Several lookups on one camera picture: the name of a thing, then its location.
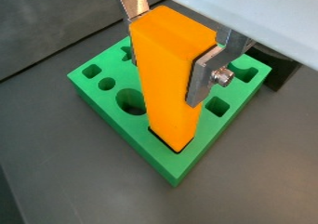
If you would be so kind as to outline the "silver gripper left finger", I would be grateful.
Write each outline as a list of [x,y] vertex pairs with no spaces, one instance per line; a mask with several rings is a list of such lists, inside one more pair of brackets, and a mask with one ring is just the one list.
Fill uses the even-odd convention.
[[116,0],[116,2],[123,12],[127,31],[129,31],[132,22],[149,12],[148,0]]

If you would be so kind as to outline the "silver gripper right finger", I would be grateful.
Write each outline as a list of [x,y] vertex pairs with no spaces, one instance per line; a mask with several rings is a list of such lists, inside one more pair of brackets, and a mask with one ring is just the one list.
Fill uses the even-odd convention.
[[212,85],[226,87],[234,79],[227,65],[255,44],[255,40],[220,26],[216,30],[216,44],[194,60],[188,78],[186,103],[195,108],[206,99]]

